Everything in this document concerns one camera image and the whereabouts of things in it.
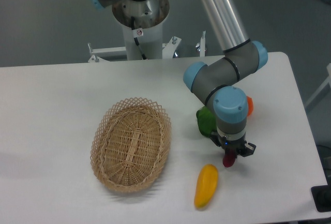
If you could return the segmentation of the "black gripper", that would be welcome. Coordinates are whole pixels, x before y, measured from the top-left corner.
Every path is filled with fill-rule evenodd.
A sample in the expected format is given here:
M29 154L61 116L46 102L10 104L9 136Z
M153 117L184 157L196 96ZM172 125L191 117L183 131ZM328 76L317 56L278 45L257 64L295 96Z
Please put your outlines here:
M254 154L256 145L246 142L246 134L243 134L239 139L229 140L225 136L221 136L217 131L212 131L209 138L217 146L225 151L232 150L237 156L248 157Z

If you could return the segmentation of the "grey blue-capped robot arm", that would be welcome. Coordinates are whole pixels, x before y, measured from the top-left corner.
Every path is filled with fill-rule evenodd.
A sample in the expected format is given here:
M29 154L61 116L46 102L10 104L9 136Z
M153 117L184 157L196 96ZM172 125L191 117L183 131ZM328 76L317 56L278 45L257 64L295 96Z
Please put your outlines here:
M160 27L169 14L168 0L92 0L97 9L111 7L125 34L129 60L162 57ZM248 101L235 84L261 69L268 60L260 42L249 39L231 0L202 0L224 57L211 65L196 62L183 80L216 120L212 141L225 153L247 157L255 145L245 139Z

